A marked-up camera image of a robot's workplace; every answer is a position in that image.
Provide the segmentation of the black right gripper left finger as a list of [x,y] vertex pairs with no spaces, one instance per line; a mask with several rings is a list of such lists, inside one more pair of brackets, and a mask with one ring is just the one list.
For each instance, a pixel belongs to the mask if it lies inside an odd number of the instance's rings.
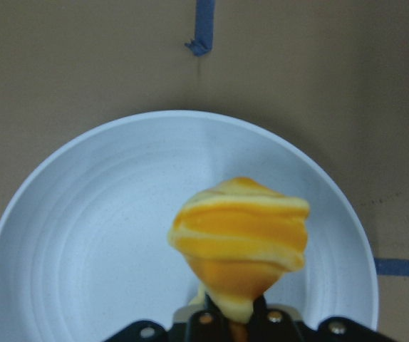
[[204,297],[204,308],[188,320],[188,341],[226,341],[225,320],[208,295]]

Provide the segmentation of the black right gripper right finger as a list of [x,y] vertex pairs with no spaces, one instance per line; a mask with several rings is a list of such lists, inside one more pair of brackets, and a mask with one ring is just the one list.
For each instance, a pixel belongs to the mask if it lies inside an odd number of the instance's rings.
[[290,315],[270,309],[263,296],[255,300],[250,318],[250,341],[297,341],[297,330]]

